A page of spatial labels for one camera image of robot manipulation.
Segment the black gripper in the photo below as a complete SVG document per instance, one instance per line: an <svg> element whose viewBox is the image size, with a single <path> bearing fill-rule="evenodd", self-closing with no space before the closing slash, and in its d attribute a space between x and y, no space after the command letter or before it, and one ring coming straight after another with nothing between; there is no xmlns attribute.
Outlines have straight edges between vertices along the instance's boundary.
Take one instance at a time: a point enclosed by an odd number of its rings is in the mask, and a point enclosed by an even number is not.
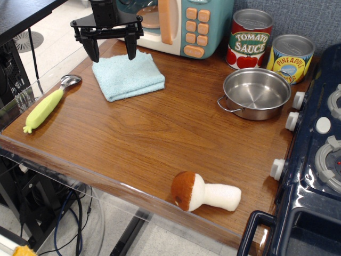
<svg viewBox="0 0 341 256"><path fill-rule="evenodd" d="M76 41L82 43L89 58L95 63L99 62L98 39L123 38L128 58L133 60L137 40L144 35L143 18L119 10L116 1L90 1L90 4L92 14L70 23Z"/></svg>

